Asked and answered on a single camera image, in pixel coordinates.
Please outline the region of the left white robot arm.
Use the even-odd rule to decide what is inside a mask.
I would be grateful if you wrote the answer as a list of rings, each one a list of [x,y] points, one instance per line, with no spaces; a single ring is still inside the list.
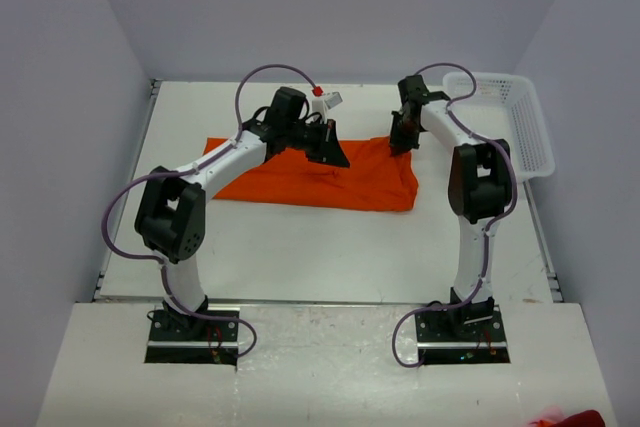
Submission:
[[[279,88],[271,104],[241,124],[239,136],[202,156],[182,171],[158,167],[146,183],[134,222],[144,245],[159,257],[164,302],[176,311],[172,327],[195,340],[208,326],[207,296],[198,275],[196,252],[206,230],[206,205],[242,174],[287,149],[310,162],[350,166],[328,111],[342,102],[329,92],[311,102],[304,93]]]

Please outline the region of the red cloth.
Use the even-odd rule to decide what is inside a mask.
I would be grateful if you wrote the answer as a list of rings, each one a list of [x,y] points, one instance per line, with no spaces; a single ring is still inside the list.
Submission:
[[[546,411],[526,423],[529,427],[605,427],[601,414],[595,410],[586,410],[572,415],[561,411]]]

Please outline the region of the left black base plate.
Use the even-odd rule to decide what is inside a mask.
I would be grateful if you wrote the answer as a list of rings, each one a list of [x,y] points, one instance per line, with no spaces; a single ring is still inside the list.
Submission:
[[[147,313],[150,321],[146,364],[230,365],[238,361],[238,310],[209,310],[211,321],[173,314],[164,308]]]

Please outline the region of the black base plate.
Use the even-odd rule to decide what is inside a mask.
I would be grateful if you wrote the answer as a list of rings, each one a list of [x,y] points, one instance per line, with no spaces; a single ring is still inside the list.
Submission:
[[[414,315],[420,366],[509,364],[500,308],[488,320],[456,324],[446,312]]]
[[[173,314],[164,308],[147,313],[150,321],[146,364],[230,365],[238,361],[238,310],[209,310],[211,321]]]

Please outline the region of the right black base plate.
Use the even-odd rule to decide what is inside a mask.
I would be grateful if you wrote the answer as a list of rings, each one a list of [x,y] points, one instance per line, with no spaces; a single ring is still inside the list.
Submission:
[[[456,324],[446,312],[414,315],[420,366],[509,364],[500,308],[488,320]]]

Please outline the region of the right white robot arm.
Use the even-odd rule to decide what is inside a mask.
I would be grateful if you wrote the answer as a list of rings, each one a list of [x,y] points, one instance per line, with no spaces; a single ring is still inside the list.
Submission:
[[[503,139],[486,139],[455,120],[452,99],[442,91],[430,91],[421,75],[400,80],[398,90],[401,108],[392,113],[391,154],[418,148],[420,134],[426,131],[450,151],[447,196],[460,228],[458,269],[449,304],[425,317],[431,326],[447,328],[454,338],[467,340],[494,314],[494,237],[517,196],[510,147]]]

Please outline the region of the orange t shirt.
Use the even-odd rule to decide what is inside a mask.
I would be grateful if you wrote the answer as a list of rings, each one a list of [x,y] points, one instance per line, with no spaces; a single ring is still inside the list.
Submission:
[[[346,140],[341,146],[348,168],[313,163],[302,152],[287,149],[241,175],[215,198],[355,211],[413,209],[419,182],[409,153],[394,156],[387,137]]]

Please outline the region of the white plastic basket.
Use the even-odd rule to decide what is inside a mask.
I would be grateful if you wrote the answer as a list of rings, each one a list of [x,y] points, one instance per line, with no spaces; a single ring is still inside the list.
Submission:
[[[508,142],[519,182],[551,176],[556,163],[534,84],[507,74],[476,73],[474,77],[475,82],[463,72],[443,77],[444,91],[453,98],[475,92],[453,105],[454,114],[470,130]]]

